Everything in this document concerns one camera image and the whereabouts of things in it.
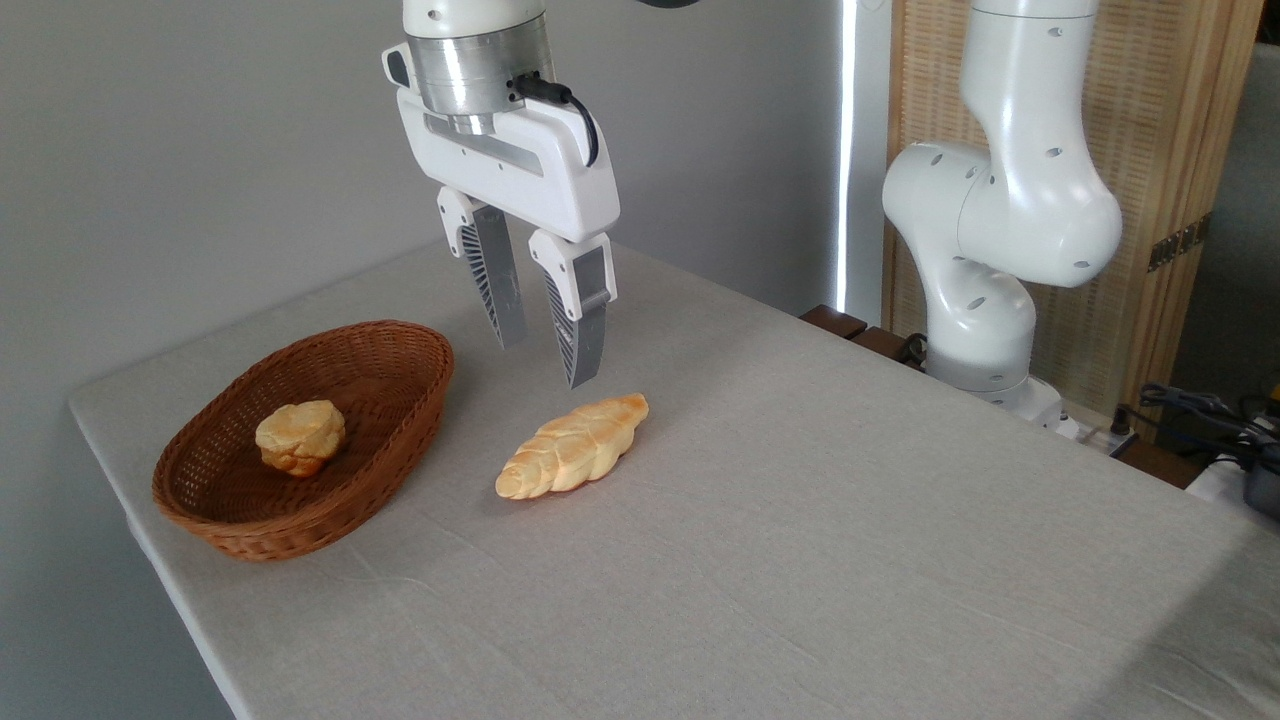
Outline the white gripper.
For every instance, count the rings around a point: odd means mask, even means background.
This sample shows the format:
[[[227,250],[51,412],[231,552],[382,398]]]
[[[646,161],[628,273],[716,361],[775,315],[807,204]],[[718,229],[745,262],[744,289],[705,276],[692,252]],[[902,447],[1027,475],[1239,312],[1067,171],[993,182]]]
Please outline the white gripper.
[[[447,186],[436,206],[451,254],[467,264],[492,329],[508,348],[527,336],[527,324],[503,211],[539,228],[529,247],[543,270],[566,380],[582,386],[599,372],[605,307],[617,297],[611,241],[602,232],[620,219],[620,195],[602,128],[590,132],[572,104],[529,97],[495,114],[489,135],[457,133],[426,109],[411,58],[406,44],[381,56],[416,163]]]

